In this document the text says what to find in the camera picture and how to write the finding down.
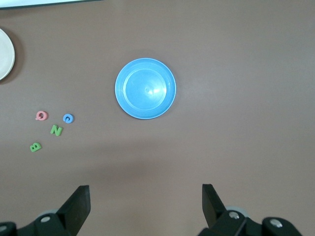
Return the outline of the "green letter N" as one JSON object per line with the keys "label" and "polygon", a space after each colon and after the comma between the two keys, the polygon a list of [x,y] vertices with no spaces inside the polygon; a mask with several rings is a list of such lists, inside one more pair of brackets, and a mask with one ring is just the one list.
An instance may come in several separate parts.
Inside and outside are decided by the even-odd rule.
{"label": "green letter N", "polygon": [[50,130],[50,134],[54,134],[55,136],[60,136],[62,134],[63,128],[61,126],[58,126],[56,124],[52,125],[52,128]]}

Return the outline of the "blue plate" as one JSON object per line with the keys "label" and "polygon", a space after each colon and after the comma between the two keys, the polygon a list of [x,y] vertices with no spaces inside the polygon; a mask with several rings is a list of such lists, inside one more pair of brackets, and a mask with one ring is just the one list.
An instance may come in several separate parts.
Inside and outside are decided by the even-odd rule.
{"label": "blue plate", "polygon": [[135,59],[118,73],[115,96],[119,106],[137,119],[153,119],[172,106],[177,85],[171,70],[152,58]]}

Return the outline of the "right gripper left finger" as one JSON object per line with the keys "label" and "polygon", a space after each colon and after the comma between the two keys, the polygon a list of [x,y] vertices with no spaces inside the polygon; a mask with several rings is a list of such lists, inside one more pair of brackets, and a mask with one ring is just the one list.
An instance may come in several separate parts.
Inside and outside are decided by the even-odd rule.
{"label": "right gripper left finger", "polygon": [[19,229],[14,222],[0,222],[0,236],[77,236],[90,211],[90,187],[81,185],[55,213]]}

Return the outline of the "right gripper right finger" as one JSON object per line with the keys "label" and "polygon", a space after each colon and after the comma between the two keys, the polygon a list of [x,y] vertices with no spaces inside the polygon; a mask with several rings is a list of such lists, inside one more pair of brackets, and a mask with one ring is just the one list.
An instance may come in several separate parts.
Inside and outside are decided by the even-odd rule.
{"label": "right gripper right finger", "polygon": [[238,210],[227,210],[213,185],[202,185],[202,210],[208,224],[198,236],[302,236],[289,221],[266,217],[258,224]]}

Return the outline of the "beige plate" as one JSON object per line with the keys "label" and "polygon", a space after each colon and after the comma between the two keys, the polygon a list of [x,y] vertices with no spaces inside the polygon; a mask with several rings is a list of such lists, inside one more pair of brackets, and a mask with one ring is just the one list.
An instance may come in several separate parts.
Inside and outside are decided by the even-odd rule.
{"label": "beige plate", "polygon": [[12,70],[15,63],[15,49],[10,37],[0,29],[0,80]]}

